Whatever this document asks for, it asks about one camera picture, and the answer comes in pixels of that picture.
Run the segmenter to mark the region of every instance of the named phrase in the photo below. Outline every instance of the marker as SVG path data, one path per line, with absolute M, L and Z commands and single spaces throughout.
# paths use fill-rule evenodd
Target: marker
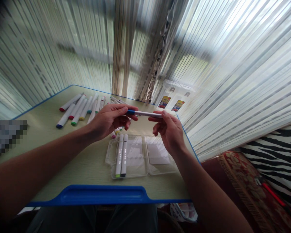
M 97 98 L 98 98 L 98 94 L 95 93 L 94 98 L 93 98 L 93 100 L 92 100 L 92 102 L 91 102 L 91 104 L 90 104 L 90 107 L 89 107 L 87 113 L 92 113 L 93 105 L 94 105 L 94 101 L 95 101 Z
M 120 102 L 121 104 L 127 104 L 127 105 L 129 105 L 128 103 L 125 103 L 125 102 L 122 101 L 122 100 L 119 100 L 119 102 Z
M 80 105 L 81 105 L 81 103 L 83 102 L 84 99 L 85 99 L 85 95 L 82 95 L 81 98 L 78 100 L 78 103 L 75 106 L 75 108 L 73 109 L 72 113 L 70 113 L 70 116 L 68 117 L 68 119 L 72 120 L 74 118 L 75 114 L 79 110 Z
M 104 101 L 106 100 L 106 97 L 101 97 L 101 101 L 100 101 L 100 106 L 99 106 L 99 110 L 102 110 L 102 108 L 104 107 Z
M 98 99 L 97 100 L 95 100 L 96 101 L 96 103 L 94 103 L 94 105 L 95 105 L 95 113 L 98 113 L 99 112 L 99 109 L 100 109 L 100 102 L 98 102 Z
M 68 110 L 65 112 L 65 114 L 61 117 L 61 119 L 60 119 L 59 122 L 57 123 L 56 128 L 62 128 L 62 127 L 65 125 L 65 123 L 66 123 L 67 120 L 68 120 L 68 117 L 70 116 L 70 113 L 72 112 L 72 110 L 73 110 L 74 107 L 75 107 L 76 102 L 77 102 L 77 101 L 73 102 L 73 103 L 69 106 Z
M 135 110 L 128 110 L 126 114 L 131 114 L 131 115 L 140 115 L 140 116 L 147 116 L 147 117 L 157 117 L 157 118 L 163 118 L 162 114 L 158 113 L 148 113 L 148 112 L 140 112 L 140 111 L 135 111 Z
M 78 99 L 80 99 L 81 96 L 82 96 L 83 94 L 84 94 L 84 92 L 81 93 L 81 94 L 77 94 L 75 97 L 73 97 L 71 100 L 69 100 L 69 101 L 68 101 L 67 103 L 65 103 L 63 106 L 61 106 L 61 107 L 59 108 L 59 111 L 61 111 L 61 112 L 66 111 L 66 109 L 69 108 L 69 106 L 70 106 L 73 102 L 75 102 L 75 101 L 77 101 Z
M 87 103 L 87 99 L 85 98 L 85 99 L 83 99 L 83 101 L 82 101 L 82 103 L 80 105 L 80 108 L 78 109 L 77 113 L 75 114 L 75 117 L 73 118 L 73 120 L 71 122 L 72 126 L 76 126 L 77 125 L 77 123 L 78 123 L 78 121 L 80 119 L 80 115 L 81 115 L 86 103 Z
M 116 129 L 115 129 L 115 133 L 118 134 L 122 129 L 123 129 L 123 128 L 120 128 L 120 127 L 119 127 L 119 128 L 116 128 Z
M 120 142 L 119 142 L 119 147 L 117 149 L 117 159 L 116 159 L 116 168 L 115 168 L 115 177 L 116 178 L 121 177 L 123 138 L 124 138 L 124 135 L 120 134 Z
M 94 117 L 96 116 L 96 112 L 95 112 L 96 106 L 97 106 L 97 99 L 94 101 L 92 113 L 90 115 L 90 118 L 88 119 L 87 124 L 89 124 L 94 119 Z
M 127 134 L 124 134 L 123 152 L 122 152 L 122 169 L 121 169 L 121 177 L 125 177 L 125 176 L 126 176 L 127 142 L 128 142 L 128 135 L 127 135 Z
M 111 135 L 111 138 L 112 139 L 116 138 L 116 135 L 115 135 L 115 132 L 114 131 L 110 135 Z
M 81 115 L 80 115 L 79 120 L 84 120 L 84 119 L 85 119 L 86 114 L 87 114 L 87 110 L 89 109 L 92 100 L 93 100 L 93 97 L 91 96 L 91 97 L 89 98 L 89 100 L 87 101 L 87 103 L 86 103 L 86 105 L 85 105 L 85 107 L 84 107 L 84 109 L 83 109 L 83 111 L 82 111 L 82 113 L 81 113 Z
M 119 100 L 118 99 L 116 99 L 116 98 L 114 98 L 113 96 L 110 96 L 110 99 L 112 99 L 115 103 L 118 103 L 118 104 L 120 104 L 120 102 L 119 102 Z

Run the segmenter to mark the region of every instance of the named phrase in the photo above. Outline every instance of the leg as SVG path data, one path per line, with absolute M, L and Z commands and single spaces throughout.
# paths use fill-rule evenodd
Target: leg
M 158 232 L 156 205 L 117 205 L 106 229 L 111 232 Z
M 26 233 L 95 232 L 95 205 L 42 207 Z

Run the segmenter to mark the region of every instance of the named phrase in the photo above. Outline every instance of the blue marker cap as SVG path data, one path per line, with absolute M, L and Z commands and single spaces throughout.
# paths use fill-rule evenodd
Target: blue marker cap
M 135 115 L 135 110 L 128 110 L 128 111 L 126 112 L 126 114 Z

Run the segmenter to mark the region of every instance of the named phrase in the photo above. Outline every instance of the zebra print fabric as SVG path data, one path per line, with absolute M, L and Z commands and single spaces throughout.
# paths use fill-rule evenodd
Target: zebra print fabric
M 249 142 L 240 150 L 291 206 L 291 126 Z

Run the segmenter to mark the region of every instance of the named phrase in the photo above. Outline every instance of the person's left hand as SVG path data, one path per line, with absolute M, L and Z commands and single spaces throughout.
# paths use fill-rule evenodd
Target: person's left hand
M 135 115 L 126 116 L 125 113 L 128 109 L 138 111 L 137 107 L 126 104 L 108 104 L 101 109 L 94 119 L 86 126 L 94 133 L 93 137 L 95 141 L 99 141 L 108 136 L 112 131 L 118 127 L 125 126 L 125 130 L 128 130 L 131 122 L 128 117 L 134 121 L 138 120 Z

